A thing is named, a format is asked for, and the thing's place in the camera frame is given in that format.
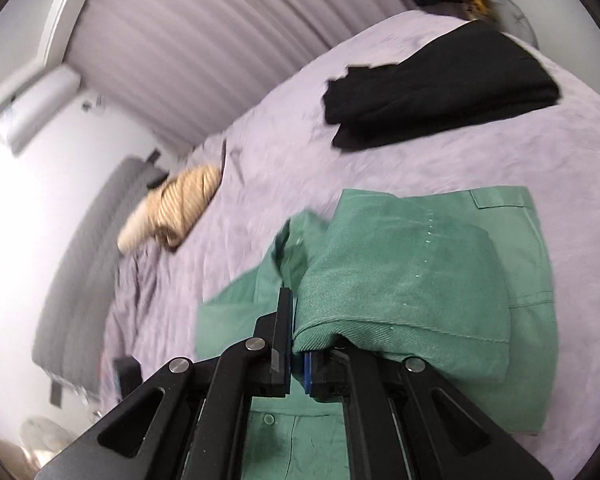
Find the metal screw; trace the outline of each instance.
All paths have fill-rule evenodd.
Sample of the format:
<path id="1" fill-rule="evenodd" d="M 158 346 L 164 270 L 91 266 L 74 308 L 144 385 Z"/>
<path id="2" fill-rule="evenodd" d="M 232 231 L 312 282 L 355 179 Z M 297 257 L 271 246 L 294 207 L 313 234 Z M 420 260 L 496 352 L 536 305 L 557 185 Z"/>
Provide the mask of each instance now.
<path id="1" fill-rule="evenodd" d="M 169 370 L 171 370 L 174 374 L 181 374 L 186 372 L 188 369 L 189 361 L 183 359 L 182 357 L 176 357 L 169 363 Z"/>
<path id="2" fill-rule="evenodd" d="M 344 350 L 347 346 L 349 346 L 349 340 L 343 336 L 339 336 L 333 347 L 336 350 Z"/>
<path id="3" fill-rule="evenodd" d="M 408 371 L 417 374 L 424 371 L 425 364 L 424 361 L 419 357 L 409 357 L 404 362 L 404 366 Z"/>
<path id="4" fill-rule="evenodd" d="M 247 342 L 244 344 L 247 347 L 247 350 L 262 350 L 264 348 L 264 339 L 261 337 L 251 337 L 247 339 Z"/>

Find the bed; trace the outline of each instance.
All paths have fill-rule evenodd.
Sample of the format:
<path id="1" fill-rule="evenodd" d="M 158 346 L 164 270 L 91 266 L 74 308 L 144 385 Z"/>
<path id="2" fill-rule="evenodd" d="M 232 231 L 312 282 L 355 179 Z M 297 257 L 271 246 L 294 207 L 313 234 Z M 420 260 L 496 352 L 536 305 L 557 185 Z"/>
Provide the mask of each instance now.
<path id="1" fill-rule="evenodd" d="M 218 162 L 222 185 L 176 253 L 149 241 L 120 264 L 106 323 L 100 398 L 116 403 L 112 360 L 132 354 L 145 377 L 170 358 L 195 359 L 196 306 L 255 266 L 286 218 L 311 208 L 328 218 L 344 187 L 399 196 L 522 185 L 533 193 L 555 273 L 560 348 L 544 431 L 517 439 L 568 480 L 600 443 L 600 97 L 534 52 L 562 90 L 560 103 L 518 118 L 394 146 L 343 154 L 324 124 L 328 78 L 348 64 L 410 56 L 461 25 L 419 10 L 379 23 L 278 86 L 186 166 Z"/>

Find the green fabric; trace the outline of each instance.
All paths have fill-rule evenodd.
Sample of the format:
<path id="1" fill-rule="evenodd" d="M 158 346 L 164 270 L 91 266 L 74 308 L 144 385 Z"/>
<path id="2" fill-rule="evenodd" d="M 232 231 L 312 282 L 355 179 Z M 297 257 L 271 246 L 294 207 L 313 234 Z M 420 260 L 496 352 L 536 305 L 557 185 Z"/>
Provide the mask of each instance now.
<path id="1" fill-rule="evenodd" d="M 489 234 L 443 207 L 346 189 L 298 289 L 294 352 L 417 354 L 462 380 L 501 382 L 509 298 Z"/>

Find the stitching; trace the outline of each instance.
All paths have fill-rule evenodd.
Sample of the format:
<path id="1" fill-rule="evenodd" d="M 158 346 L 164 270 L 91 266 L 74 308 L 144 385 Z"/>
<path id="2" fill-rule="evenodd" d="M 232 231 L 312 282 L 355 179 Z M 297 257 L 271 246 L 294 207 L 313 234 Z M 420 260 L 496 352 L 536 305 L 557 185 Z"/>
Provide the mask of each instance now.
<path id="1" fill-rule="evenodd" d="M 532 298 L 533 296 L 538 296 L 539 294 L 553 294 L 552 290 L 539 290 L 538 292 L 532 292 L 531 294 L 523 294 L 522 296 L 514 296 L 511 298 L 512 300 L 524 300 L 525 298 Z"/>
<path id="2" fill-rule="evenodd" d="M 467 335 L 467 334 L 458 334 L 455 332 L 446 332 L 445 330 L 440 330 L 439 328 L 420 326 L 420 325 L 416 325 L 416 324 L 409 324 L 409 323 L 404 323 L 404 322 L 400 322 L 397 320 L 389 320 L 389 321 L 380 322 L 380 321 L 375 321 L 373 319 L 368 319 L 366 317 L 330 317 L 330 318 L 326 318 L 326 319 L 323 318 L 320 321 L 314 321 L 313 323 L 310 323 L 310 324 L 298 329 L 296 331 L 296 334 L 294 335 L 294 339 L 298 338 L 299 334 L 301 334 L 305 330 L 308 330 L 309 328 L 313 328 L 315 326 L 320 326 L 322 324 L 327 324 L 330 322 L 337 322 L 337 321 L 359 321 L 359 322 L 378 324 L 378 325 L 394 324 L 394 325 L 399 325 L 399 326 L 409 326 L 412 328 L 419 328 L 421 330 L 429 330 L 430 332 L 436 332 L 439 334 L 451 335 L 451 336 L 461 337 L 461 338 L 465 338 L 465 339 L 474 339 L 476 341 L 487 341 L 490 343 L 509 343 L 509 340 L 505 340 L 505 339 L 491 339 L 488 337 L 480 337 L 480 336 Z"/>
<path id="3" fill-rule="evenodd" d="M 298 417 L 294 417 L 294 423 L 291 425 L 291 438 L 289 439 L 289 462 L 286 463 L 286 472 L 285 472 L 285 480 L 289 475 L 289 468 L 291 468 L 291 455 L 294 449 L 294 429 L 296 428 L 296 422 L 298 421 Z"/>
<path id="4" fill-rule="evenodd" d="M 516 304 L 516 305 L 509 305 L 509 308 L 526 308 L 528 306 L 539 306 L 542 304 L 553 304 L 554 300 L 545 300 L 545 301 L 535 301 L 533 303 L 522 303 L 522 304 Z"/>

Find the green shirt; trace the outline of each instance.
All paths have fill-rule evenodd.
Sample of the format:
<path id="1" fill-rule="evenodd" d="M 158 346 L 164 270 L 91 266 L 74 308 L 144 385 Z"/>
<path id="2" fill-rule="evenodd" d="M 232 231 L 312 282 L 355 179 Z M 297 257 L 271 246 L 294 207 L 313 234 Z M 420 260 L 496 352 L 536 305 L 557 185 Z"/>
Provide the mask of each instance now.
<path id="1" fill-rule="evenodd" d="M 467 324 L 465 314 L 458 314 L 455 309 L 448 309 L 444 311 L 446 316 L 434 317 L 430 321 L 434 324 L 436 320 L 444 322 L 447 332 L 472 336 L 467 331 L 473 330 L 473 335 L 485 336 L 488 346 L 483 350 L 475 346 L 460 346 L 462 339 L 457 337 L 457 333 L 452 334 L 453 337 L 436 339 L 434 346 L 428 345 L 428 339 L 421 338 L 418 332 L 422 327 L 410 321 L 417 319 L 420 322 L 420 318 L 406 318 L 407 321 L 399 319 L 394 325 L 385 324 L 382 329 L 386 331 L 411 330 L 400 333 L 399 338 L 391 339 L 391 345 L 386 348 L 382 342 L 389 332 L 373 332 L 373 337 L 365 339 L 369 332 L 364 327 L 349 324 L 347 319 L 339 318 L 338 312 L 341 311 L 336 309 L 327 318 L 319 309 L 310 308 L 312 299 L 311 293 L 306 293 L 307 287 L 311 291 L 323 291 L 320 297 L 325 291 L 333 289 L 332 298 L 339 298 L 343 294 L 346 298 L 347 291 L 351 290 L 350 284 L 346 283 L 346 276 L 365 261 L 370 263 L 366 265 L 361 279 L 370 286 L 362 290 L 369 290 L 370 295 L 359 300 L 373 301 L 378 296 L 378 290 L 381 290 L 378 284 L 386 284 L 391 290 L 406 290 L 407 297 L 416 301 L 413 298 L 418 296 L 414 296 L 413 291 L 421 293 L 419 288 L 423 286 L 413 285 L 413 277 L 420 271 L 411 270 L 416 268 L 415 261 L 428 260 L 426 254 L 429 253 L 423 251 L 431 250 L 430 243 L 426 240 L 421 244 L 412 243 L 406 246 L 407 250 L 398 242 L 407 243 L 410 234 L 419 232 L 408 229 L 418 227 L 414 222 L 423 211 L 427 215 L 433 213 L 434 218 L 442 218 L 435 224 L 438 230 L 433 231 L 440 237 L 440 244 L 453 240 L 453 243 L 441 246 L 440 250 L 451 252 L 448 258 L 438 257 L 435 273 L 453 278 L 460 274 L 468 276 L 469 279 L 464 282 L 470 286 L 460 294 L 463 298 L 476 301 L 474 308 L 487 308 L 490 296 L 495 297 L 492 302 L 494 308 L 500 307 L 498 283 L 502 277 L 506 324 L 503 324 L 503 318 L 499 315 L 478 316 L 481 323 Z M 494 251 L 497 262 L 493 263 L 493 267 L 497 267 L 498 272 L 490 271 L 487 281 L 480 282 L 480 276 L 485 272 L 484 266 L 488 260 L 481 260 L 477 256 L 467 256 L 465 261 L 458 260 L 459 254 L 465 253 L 469 247 L 462 244 L 464 226 L 468 234 L 466 240 L 472 240 L 472 244 L 485 243 L 481 238 L 475 238 L 476 233 L 479 234 L 475 228 L 488 234 L 491 249 L 486 248 L 484 254 L 491 257 L 489 251 Z M 387 233 L 391 235 L 383 240 L 383 234 Z M 361 251 L 360 256 L 354 254 L 351 257 L 356 251 Z M 387 267 L 375 266 L 371 264 L 373 261 L 390 261 L 405 271 L 388 280 Z M 491 287 L 493 282 L 498 283 L 493 285 L 493 290 L 490 288 L 488 295 L 474 294 L 472 287 Z M 451 298 L 445 287 L 458 287 L 458 280 L 439 279 L 431 283 L 436 289 L 436 298 Z M 330 334 L 343 330 L 349 330 L 347 336 L 350 339 L 351 334 L 360 337 L 359 341 L 353 341 L 356 345 L 362 348 L 371 345 L 368 349 L 382 351 L 389 358 L 395 357 L 390 355 L 395 344 L 412 344 L 411 347 L 407 344 L 401 352 L 413 352 L 430 362 L 435 361 L 439 371 L 446 374 L 505 430 L 527 433 L 541 430 L 555 376 L 557 330 L 550 263 L 538 217 L 525 188 L 491 187 L 403 199 L 383 193 L 346 190 L 331 225 L 312 212 L 305 211 L 294 216 L 276 236 L 258 267 L 235 280 L 214 300 L 200 306 L 196 347 L 198 357 L 205 359 L 217 356 L 231 344 L 251 336 L 257 318 L 275 310 L 278 290 L 282 285 L 289 286 L 294 293 L 300 291 L 298 301 L 308 298 L 301 305 L 305 310 L 301 313 L 298 309 L 296 316 L 305 321 L 311 318 L 308 324 L 302 326 L 311 326 L 317 332 L 304 338 L 302 350 L 311 348 L 311 345 L 318 348 L 329 340 Z M 356 294 L 359 296 L 364 292 L 357 291 Z M 387 312 L 394 312 L 395 305 L 392 303 L 401 301 L 403 297 L 396 298 L 396 294 L 385 297 L 376 305 L 375 315 L 383 305 L 386 305 Z M 456 320 L 448 318 L 454 315 L 457 316 Z M 458 327 L 457 331 L 448 330 L 455 327 Z M 437 327 L 427 328 L 435 332 Z M 430 348 L 435 348 L 433 355 L 423 355 Z M 471 366 L 458 367 L 456 357 L 459 351 L 469 352 L 467 355 L 473 359 Z M 477 373 L 481 370 L 486 370 L 483 377 Z M 315 402 L 304 394 L 295 381 L 292 381 L 291 394 L 285 399 L 254 398 L 242 477 L 254 480 L 349 479 L 341 406 Z"/>

